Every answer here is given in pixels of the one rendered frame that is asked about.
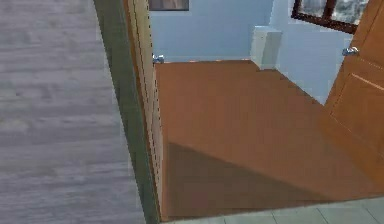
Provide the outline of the dark brown framed window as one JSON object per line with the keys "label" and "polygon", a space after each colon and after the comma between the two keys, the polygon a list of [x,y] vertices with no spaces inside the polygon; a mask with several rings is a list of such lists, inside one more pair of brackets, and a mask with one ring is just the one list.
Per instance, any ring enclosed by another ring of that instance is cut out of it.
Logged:
{"label": "dark brown framed window", "polygon": [[294,0],[291,18],[354,34],[369,0]]}

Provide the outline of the brown wooden room door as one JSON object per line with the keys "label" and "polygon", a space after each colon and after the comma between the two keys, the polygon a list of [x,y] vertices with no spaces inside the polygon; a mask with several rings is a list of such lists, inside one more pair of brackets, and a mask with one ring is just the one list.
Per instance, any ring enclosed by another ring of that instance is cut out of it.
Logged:
{"label": "brown wooden room door", "polygon": [[323,133],[384,189],[384,0],[369,0],[320,120]]}
{"label": "brown wooden room door", "polygon": [[156,221],[163,221],[163,133],[160,115],[159,90],[153,55],[149,0],[123,0],[128,36],[135,72],[138,74],[140,100],[144,114],[144,132],[147,142],[148,164]]}

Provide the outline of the white box cabinet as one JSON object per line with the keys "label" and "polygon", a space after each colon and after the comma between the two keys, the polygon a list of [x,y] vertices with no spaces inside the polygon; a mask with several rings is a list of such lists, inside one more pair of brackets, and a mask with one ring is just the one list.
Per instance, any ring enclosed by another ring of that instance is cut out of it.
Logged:
{"label": "white box cabinet", "polygon": [[282,32],[269,26],[255,26],[250,59],[260,70],[275,69],[282,39]]}

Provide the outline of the dark framed wall picture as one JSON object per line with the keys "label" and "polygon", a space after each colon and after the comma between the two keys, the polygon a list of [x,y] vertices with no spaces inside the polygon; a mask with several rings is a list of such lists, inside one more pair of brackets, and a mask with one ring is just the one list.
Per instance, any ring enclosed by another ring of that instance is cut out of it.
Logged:
{"label": "dark framed wall picture", "polygon": [[151,11],[188,11],[189,0],[148,0]]}

